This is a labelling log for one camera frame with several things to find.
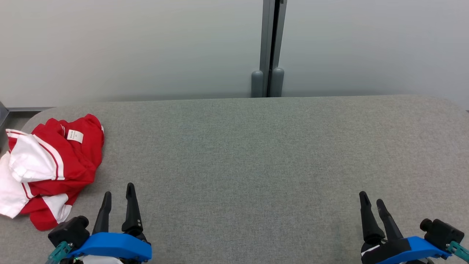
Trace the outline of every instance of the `white label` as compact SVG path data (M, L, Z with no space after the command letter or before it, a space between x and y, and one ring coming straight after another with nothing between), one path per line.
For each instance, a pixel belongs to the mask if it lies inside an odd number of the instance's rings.
M70 129L68 131L67 139L68 140L75 140L75 141L78 141L80 143L83 143L83 133L81 133L79 131L76 131L76 130L71 130Z

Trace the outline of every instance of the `teal connector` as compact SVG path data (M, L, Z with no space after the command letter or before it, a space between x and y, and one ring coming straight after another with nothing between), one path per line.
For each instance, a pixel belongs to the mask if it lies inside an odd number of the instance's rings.
M66 258L71 250L72 248L68 245L68 243L62 241L49 255L45 264L59 264L60 260Z
M451 241L447 250L453 253L455 256L459 257L460 259L464 260L466 263L469 263L469 250L463 248L456 241Z

